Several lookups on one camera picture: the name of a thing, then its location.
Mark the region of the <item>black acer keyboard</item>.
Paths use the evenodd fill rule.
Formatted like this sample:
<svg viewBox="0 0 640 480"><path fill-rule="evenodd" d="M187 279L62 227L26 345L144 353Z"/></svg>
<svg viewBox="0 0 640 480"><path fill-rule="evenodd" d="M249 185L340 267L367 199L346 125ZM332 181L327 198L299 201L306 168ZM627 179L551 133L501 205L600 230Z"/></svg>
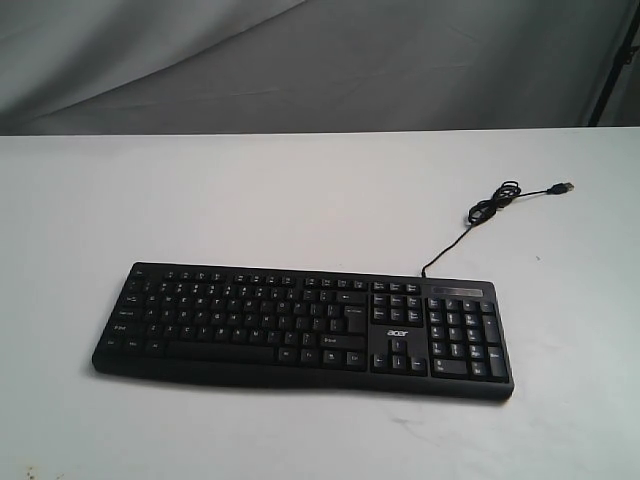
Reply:
<svg viewBox="0 0 640 480"><path fill-rule="evenodd" d="M489 282L134 264L92 355L125 377L508 399Z"/></svg>

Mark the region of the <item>grey backdrop cloth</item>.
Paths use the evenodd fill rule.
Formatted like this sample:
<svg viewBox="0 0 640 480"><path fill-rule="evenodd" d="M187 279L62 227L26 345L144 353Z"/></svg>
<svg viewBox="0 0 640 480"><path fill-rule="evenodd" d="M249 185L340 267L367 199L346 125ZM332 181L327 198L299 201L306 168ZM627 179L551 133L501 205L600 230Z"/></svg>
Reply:
<svg viewBox="0 0 640 480"><path fill-rule="evenodd" d="M5 135L583 126L632 1L5 1Z"/></svg>

